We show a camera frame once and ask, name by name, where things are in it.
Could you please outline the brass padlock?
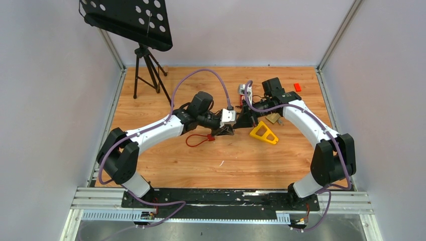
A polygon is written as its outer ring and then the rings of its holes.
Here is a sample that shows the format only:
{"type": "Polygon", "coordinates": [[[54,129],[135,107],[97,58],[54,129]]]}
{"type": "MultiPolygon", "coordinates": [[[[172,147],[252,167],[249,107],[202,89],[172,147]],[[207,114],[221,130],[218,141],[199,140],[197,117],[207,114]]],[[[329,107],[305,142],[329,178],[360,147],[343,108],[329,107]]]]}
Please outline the brass padlock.
{"type": "Polygon", "coordinates": [[[278,113],[271,113],[266,116],[266,119],[272,124],[278,124],[280,126],[284,126],[284,123],[281,120],[281,116],[278,113]]]}

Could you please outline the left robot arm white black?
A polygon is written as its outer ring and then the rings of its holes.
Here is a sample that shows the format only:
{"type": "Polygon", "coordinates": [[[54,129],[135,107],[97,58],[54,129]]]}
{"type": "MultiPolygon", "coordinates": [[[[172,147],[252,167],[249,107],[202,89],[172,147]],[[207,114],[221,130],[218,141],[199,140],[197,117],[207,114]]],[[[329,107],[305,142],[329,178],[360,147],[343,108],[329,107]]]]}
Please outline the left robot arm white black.
{"type": "Polygon", "coordinates": [[[133,193],[136,203],[149,207],[154,201],[154,194],[148,181],[137,173],[138,157],[154,145],[198,126],[210,129],[212,136],[232,135],[232,125],[237,116],[234,108],[230,106],[213,113],[210,110],[213,103],[210,94],[200,91],[191,102],[157,122],[129,131],[113,129],[96,157],[99,166],[113,182],[133,193]]]}

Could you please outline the red cable lock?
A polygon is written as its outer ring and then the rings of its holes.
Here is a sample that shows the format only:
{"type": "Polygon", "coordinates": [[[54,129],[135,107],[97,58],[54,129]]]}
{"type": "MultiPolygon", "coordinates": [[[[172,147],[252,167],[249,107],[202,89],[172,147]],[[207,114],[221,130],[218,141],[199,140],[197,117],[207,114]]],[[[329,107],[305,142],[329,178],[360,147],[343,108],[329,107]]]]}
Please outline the red cable lock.
{"type": "Polygon", "coordinates": [[[191,134],[185,139],[185,144],[188,147],[195,148],[205,142],[212,142],[215,140],[216,138],[212,134],[207,134],[207,135],[191,134]]]}

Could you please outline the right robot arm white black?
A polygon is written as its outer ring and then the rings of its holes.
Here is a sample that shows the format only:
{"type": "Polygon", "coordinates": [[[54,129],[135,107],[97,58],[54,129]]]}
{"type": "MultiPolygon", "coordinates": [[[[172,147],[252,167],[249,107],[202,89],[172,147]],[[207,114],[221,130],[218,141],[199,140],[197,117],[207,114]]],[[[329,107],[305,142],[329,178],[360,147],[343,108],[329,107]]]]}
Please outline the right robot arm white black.
{"type": "Polygon", "coordinates": [[[258,127],[259,117],[277,113],[297,127],[314,148],[309,173],[288,186],[289,207],[301,209],[306,205],[308,196],[319,194],[329,187],[350,190],[351,176],[356,173],[353,137],[339,134],[327,126],[296,92],[285,91],[279,78],[262,82],[264,96],[258,102],[252,100],[252,84],[250,80],[239,85],[238,93],[244,98],[233,128],[258,127]]]}

